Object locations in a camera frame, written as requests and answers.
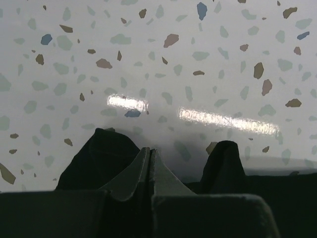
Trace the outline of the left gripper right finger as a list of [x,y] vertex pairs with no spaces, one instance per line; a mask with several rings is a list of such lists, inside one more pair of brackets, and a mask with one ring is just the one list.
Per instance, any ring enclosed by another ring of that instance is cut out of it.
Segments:
[[150,165],[154,238],[278,238],[265,201],[251,194],[197,195],[153,150]]

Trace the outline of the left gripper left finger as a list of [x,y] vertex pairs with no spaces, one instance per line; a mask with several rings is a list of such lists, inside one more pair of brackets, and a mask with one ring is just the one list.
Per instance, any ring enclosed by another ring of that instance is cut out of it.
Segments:
[[96,190],[6,192],[0,196],[3,238],[139,238],[150,149]]

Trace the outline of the black t shirt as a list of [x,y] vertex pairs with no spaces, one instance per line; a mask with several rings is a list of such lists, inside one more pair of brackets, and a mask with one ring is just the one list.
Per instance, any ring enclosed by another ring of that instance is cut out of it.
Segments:
[[[98,189],[127,168],[140,149],[113,128],[97,128],[74,156],[56,186],[58,190]],[[195,194],[249,193],[263,198],[284,238],[317,235],[317,176],[248,176],[233,141],[215,144],[199,182],[185,184]]]

